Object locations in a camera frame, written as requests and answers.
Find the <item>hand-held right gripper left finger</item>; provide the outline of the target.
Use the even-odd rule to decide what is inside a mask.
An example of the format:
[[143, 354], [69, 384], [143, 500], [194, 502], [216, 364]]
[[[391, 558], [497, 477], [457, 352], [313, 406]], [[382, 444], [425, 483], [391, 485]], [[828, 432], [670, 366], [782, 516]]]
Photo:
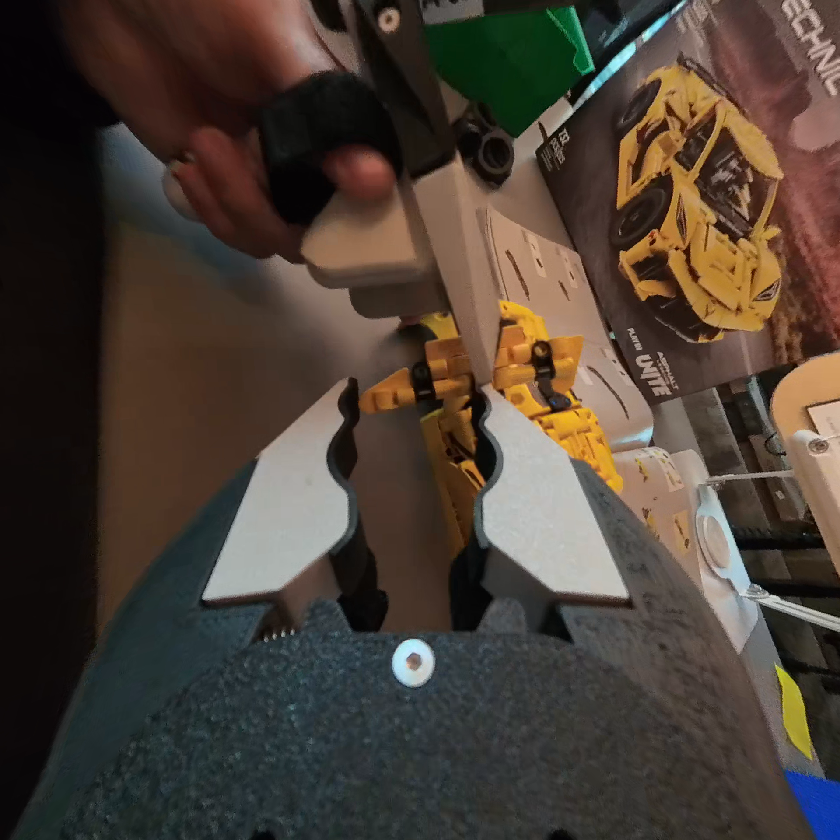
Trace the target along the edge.
[[298, 627], [325, 599], [352, 629], [382, 628], [388, 598], [350, 482], [359, 397], [353, 377], [340, 380], [259, 454], [203, 604], [269, 603]]

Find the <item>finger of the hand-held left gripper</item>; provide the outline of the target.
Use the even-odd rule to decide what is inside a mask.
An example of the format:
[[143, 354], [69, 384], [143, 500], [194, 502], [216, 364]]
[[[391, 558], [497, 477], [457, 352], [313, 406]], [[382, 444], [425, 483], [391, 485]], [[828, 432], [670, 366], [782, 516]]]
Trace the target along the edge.
[[501, 313], [485, 239], [487, 194], [462, 161], [408, 161], [406, 170], [439, 279], [409, 285], [399, 315], [433, 312], [446, 297], [476, 385], [489, 385]]
[[319, 285], [347, 291], [366, 319], [450, 313], [435, 247], [454, 218], [451, 179], [400, 182], [378, 203], [339, 194], [310, 225], [301, 255]]

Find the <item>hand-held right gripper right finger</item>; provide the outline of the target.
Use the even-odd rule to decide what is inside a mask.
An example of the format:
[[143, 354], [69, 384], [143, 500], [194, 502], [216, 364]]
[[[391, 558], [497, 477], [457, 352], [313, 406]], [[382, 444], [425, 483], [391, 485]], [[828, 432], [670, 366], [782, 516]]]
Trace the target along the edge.
[[490, 385], [470, 402], [485, 484], [449, 573], [451, 624], [477, 630], [489, 606], [519, 604], [527, 630], [565, 634], [562, 606], [632, 607], [578, 476], [596, 479]]

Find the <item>yellow toy brick car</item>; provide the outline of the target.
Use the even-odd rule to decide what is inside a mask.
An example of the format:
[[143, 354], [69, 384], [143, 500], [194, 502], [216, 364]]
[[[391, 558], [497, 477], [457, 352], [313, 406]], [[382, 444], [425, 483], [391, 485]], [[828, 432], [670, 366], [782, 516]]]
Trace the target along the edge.
[[[500, 345], [492, 386], [531, 425], [586, 463], [616, 493], [623, 479], [594, 412], [574, 389], [581, 371], [582, 336], [550, 338], [544, 320], [530, 309], [500, 301]], [[486, 484], [478, 468], [473, 425], [471, 364], [453, 316], [433, 313], [418, 320], [423, 357], [389, 375], [359, 399], [367, 414], [415, 406], [433, 468], [453, 554], [463, 550], [474, 504]]]

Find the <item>grey desk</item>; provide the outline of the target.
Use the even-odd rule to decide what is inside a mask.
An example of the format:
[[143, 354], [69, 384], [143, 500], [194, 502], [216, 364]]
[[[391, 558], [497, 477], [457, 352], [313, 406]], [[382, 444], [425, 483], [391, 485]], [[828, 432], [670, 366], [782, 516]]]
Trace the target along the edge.
[[[266, 266], [171, 209], [164, 166], [119, 126], [102, 134], [112, 216], [104, 314], [98, 632], [170, 543], [250, 456], [344, 375], [366, 382], [408, 360], [409, 336], [365, 321], [302, 268]], [[383, 629], [450, 630], [443, 514], [417, 420], [362, 422], [353, 473], [390, 599]], [[820, 776], [785, 741], [774, 640], [742, 652], [782, 763]]]

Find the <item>person's left hand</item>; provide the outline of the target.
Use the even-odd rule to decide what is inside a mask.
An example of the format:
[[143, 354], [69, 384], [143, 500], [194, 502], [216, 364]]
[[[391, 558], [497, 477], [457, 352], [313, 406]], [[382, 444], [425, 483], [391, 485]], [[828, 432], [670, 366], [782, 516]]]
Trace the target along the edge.
[[58, 2], [81, 75], [168, 164], [176, 193], [220, 241], [301, 262], [303, 229], [271, 204], [256, 114], [339, 65], [297, 1]]

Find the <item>large open instruction booklet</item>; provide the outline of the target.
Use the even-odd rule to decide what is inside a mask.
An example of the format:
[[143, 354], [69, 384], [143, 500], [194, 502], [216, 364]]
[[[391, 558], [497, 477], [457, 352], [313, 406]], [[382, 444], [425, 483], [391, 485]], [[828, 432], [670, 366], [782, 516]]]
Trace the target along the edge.
[[648, 446], [653, 414], [618, 356], [578, 253], [491, 207], [486, 209], [486, 240], [502, 298], [540, 316], [551, 338], [582, 337], [572, 390], [598, 417], [611, 450]]

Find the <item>black toy tire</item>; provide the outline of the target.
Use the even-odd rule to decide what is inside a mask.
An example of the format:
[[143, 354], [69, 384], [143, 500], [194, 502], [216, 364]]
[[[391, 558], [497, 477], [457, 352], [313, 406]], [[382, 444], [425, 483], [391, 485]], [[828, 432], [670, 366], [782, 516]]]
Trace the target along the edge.
[[515, 162], [511, 137], [501, 130], [486, 133], [472, 159], [478, 177], [486, 184], [499, 187], [509, 178]]
[[452, 124], [460, 156], [471, 162], [483, 139], [499, 128], [490, 106], [483, 101], [471, 101], [466, 110]]

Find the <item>green plastic bin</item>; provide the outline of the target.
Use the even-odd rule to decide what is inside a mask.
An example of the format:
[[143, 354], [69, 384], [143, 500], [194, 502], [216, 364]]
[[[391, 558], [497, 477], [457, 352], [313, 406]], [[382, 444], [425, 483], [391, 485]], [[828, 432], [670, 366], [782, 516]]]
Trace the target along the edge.
[[574, 3], [421, 2], [437, 74], [522, 135], [595, 63]]

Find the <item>small open instruction booklet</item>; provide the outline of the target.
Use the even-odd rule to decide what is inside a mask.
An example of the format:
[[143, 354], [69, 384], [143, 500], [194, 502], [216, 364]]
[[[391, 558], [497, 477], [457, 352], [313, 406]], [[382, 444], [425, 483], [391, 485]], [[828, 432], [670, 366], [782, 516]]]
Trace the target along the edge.
[[671, 455], [648, 446], [617, 453], [614, 463], [623, 480], [621, 497], [626, 505], [687, 571], [698, 572], [695, 511]]

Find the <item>wooden document stand board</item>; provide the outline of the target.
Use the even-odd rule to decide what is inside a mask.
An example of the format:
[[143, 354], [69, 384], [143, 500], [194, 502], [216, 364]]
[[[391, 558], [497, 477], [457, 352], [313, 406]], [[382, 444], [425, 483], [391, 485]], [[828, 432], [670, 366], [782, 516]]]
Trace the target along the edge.
[[802, 430], [819, 433], [811, 406], [838, 404], [839, 351], [825, 353], [794, 367], [775, 387], [770, 414], [782, 456], [788, 457], [788, 438]]

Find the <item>toy car set box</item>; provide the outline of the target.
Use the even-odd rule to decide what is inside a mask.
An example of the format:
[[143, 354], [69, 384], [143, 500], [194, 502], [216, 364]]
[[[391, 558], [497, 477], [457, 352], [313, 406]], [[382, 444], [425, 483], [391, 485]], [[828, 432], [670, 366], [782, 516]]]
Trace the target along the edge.
[[839, 2], [686, 2], [538, 148], [650, 403], [838, 349]]

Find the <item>yellow tape strip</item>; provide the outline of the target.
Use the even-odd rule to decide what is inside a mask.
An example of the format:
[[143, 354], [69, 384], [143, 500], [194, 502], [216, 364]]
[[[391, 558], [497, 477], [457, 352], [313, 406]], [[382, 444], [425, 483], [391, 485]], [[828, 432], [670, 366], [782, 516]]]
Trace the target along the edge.
[[814, 749], [805, 703], [800, 687], [780, 665], [775, 665], [780, 686], [780, 703], [784, 732], [791, 745], [808, 760], [814, 759]]

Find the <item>blue plastic bin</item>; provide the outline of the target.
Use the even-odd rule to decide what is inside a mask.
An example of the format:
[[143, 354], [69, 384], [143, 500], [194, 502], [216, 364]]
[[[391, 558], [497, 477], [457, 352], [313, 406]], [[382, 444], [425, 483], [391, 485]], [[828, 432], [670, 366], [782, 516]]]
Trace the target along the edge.
[[816, 839], [839, 839], [839, 782], [786, 770], [784, 775]]

